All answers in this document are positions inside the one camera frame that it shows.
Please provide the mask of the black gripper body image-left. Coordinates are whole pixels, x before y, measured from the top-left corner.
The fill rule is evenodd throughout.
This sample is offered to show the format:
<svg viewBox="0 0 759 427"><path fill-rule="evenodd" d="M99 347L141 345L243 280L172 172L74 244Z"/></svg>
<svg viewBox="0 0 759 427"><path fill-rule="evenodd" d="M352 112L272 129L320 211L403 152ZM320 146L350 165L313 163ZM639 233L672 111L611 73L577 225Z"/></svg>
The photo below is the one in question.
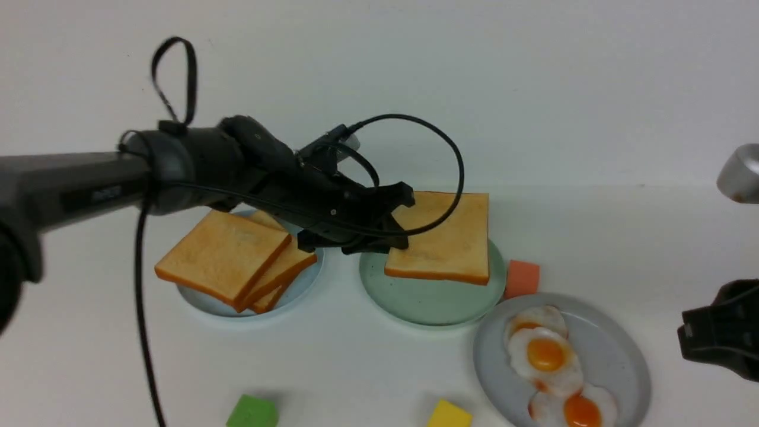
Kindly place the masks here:
<svg viewBox="0 0 759 427"><path fill-rule="evenodd" d="M300 227L296 240L301 249L342 249L349 235L341 229L362 230L379 224L378 217L362 208L362 194L369 187L339 170L328 174L303 163L281 142L244 142L241 150L252 167L243 202ZM377 184L376 170L368 160L352 149L349 155Z"/></svg>

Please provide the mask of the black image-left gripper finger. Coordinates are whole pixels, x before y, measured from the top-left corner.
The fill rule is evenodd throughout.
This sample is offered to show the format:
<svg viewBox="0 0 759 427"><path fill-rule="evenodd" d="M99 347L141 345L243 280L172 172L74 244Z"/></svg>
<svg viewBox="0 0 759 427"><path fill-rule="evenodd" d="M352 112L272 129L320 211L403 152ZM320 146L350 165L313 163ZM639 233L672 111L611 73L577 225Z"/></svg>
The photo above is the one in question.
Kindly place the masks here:
<svg viewBox="0 0 759 427"><path fill-rule="evenodd" d="M385 217L391 215L399 206L410 208L414 205L414 190L404 182L396 182L391 186L370 187L362 194L362 208L372 217Z"/></svg>
<svg viewBox="0 0 759 427"><path fill-rule="evenodd" d="M392 248L404 250L409 247L409 233L403 229L341 230L349 235L347 243L341 246L342 253L346 255L358 253L387 254Z"/></svg>

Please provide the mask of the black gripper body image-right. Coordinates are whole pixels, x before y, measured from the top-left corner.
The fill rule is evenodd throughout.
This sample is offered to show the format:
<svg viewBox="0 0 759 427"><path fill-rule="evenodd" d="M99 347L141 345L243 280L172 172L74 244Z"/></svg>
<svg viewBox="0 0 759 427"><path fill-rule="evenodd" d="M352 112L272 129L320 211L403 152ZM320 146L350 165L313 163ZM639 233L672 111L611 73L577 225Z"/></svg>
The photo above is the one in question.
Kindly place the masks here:
<svg viewBox="0 0 759 427"><path fill-rule="evenodd" d="M758 280L737 279L719 288L713 302L681 313L681 357L726 368L758 381Z"/></svg>

